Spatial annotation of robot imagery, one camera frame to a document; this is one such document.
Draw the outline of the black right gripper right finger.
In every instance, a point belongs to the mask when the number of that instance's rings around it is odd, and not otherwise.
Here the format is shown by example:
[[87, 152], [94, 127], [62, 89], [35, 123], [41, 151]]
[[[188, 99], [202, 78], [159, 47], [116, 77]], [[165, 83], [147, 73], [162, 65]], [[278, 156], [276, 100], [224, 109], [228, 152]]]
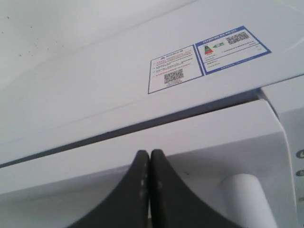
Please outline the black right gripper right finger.
[[238, 228], [197, 197], [160, 149], [150, 157], [150, 206], [154, 228]]

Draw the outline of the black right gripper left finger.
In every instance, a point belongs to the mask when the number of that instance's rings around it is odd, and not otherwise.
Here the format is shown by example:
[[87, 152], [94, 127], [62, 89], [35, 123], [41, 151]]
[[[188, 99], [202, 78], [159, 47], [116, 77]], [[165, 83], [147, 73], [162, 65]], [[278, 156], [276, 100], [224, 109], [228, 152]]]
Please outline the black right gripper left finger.
[[139, 150], [118, 185], [71, 228], [145, 228], [148, 220], [150, 158]]

